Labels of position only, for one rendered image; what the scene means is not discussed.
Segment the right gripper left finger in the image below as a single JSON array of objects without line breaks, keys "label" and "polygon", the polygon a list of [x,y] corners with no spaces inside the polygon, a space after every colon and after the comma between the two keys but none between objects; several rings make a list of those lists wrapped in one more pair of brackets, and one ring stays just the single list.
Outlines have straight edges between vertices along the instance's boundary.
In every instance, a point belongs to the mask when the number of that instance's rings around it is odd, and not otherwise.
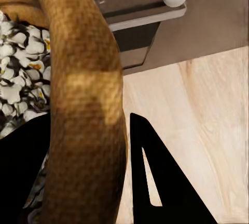
[{"label": "right gripper left finger", "polygon": [[0,138],[0,224],[17,224],[49,152],[50,137],[48,112]]}]

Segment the popcorn bag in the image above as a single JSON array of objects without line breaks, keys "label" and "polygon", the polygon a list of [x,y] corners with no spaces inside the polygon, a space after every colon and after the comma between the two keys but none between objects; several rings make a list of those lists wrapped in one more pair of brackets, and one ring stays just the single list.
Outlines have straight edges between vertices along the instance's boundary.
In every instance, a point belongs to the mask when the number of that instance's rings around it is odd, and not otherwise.
[{"label": "popcorn bag", "polygon": [[120,51],[95,0],[0,0],[50,37],[51,137],[39,224],[116,224],[128,164]]}]

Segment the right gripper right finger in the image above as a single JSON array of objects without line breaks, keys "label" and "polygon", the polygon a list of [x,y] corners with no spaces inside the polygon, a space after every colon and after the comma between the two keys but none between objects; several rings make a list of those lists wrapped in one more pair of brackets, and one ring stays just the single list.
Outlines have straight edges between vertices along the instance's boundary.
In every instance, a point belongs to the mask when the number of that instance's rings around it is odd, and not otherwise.
[{"label": "right gripper right finger", "polygon": [[[134,224],[217,224],[153,126],[130,113]],[[150,203],[144,148],[162,206]]]}]

